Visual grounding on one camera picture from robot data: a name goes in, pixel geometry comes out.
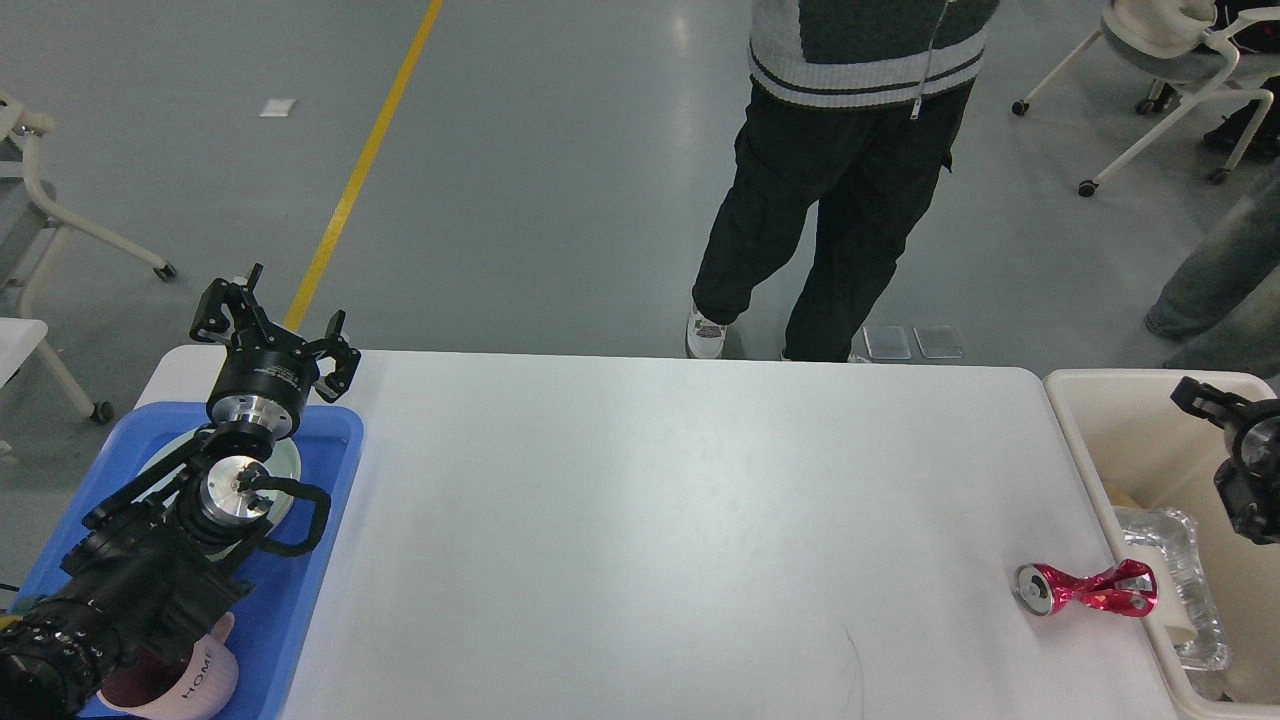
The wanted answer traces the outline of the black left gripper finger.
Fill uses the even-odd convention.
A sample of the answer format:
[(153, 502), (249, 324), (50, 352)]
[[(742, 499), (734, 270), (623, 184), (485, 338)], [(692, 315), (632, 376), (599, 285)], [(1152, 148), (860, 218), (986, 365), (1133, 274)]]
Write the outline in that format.
[(253, 264), (246, 278), (215, 278), (197, 304), (189, 338), (197, 343), (221, 345), (229, 354), (278, 348), (282, 331), (269, 320), (253, 295), (262, 270), (262, 264)]
[(328, 404), (335, 404), (351, 389), (362, 359), (344, 334), (346, 316), (344, 310), (335, 310), (325, 336), (300, 346), (303, 368), (315, 374), (311, 386)]

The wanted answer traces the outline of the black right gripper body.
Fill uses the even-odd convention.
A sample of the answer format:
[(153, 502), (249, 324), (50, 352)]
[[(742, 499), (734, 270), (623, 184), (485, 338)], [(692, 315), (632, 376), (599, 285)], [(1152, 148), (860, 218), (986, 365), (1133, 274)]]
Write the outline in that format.
[(1276, 471), (1279, 461), (1279, 401), (1247, 404), (1230, 423), (1231, 461), (1245, 471)]

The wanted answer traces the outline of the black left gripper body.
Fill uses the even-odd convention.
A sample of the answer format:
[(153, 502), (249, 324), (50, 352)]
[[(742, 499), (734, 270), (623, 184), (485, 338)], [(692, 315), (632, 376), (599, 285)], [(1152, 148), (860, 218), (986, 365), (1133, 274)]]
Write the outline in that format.
[(251, 421), (274, 439), (294, 434), (310, 391), (319, 378), (317, 363), (265, 348), (230, 348), (212, 387), (206, 413), (211, 421)]

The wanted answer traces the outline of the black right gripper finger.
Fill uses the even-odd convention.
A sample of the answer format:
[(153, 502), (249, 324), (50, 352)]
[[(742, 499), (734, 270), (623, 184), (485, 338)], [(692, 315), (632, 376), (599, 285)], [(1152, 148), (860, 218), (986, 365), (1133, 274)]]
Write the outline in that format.
[(1251, 420), (1252, 402), (1236, 393), (1184, 375), (1170, 400), (1185, 414), (1203, 419), (1221, 430), (1239, 430)]

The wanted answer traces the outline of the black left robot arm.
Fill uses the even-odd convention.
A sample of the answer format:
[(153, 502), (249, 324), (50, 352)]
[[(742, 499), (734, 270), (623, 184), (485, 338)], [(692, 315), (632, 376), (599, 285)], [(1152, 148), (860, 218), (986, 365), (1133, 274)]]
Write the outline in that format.
[(306, 340), (255, 297), (262, 273), (216, 278), (189, 328), (225, 357), (206, 420), (182, 445), (83, 515), (63, 557), (67, 583), (3, 628), (3, 716), (72, 719), (141, 650), (174, 662), (246, 597), (236, 570), (256, 552), (314, 552), (332, 515), (328, 491), (266, 462), (301, 427), (311, 395), (349, 391), (361, 352), (337, 310)]

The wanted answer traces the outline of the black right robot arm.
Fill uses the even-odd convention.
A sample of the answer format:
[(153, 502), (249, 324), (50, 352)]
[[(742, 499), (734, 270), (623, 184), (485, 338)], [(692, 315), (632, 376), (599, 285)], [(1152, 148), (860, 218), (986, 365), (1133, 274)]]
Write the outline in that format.
[(1231, 528), (1256, 544), (1279, 542), (1279, 401), (1249, 401), (1183, 377), (1171, 401), (1222, 430), (1228, 460), (1213, 484)]

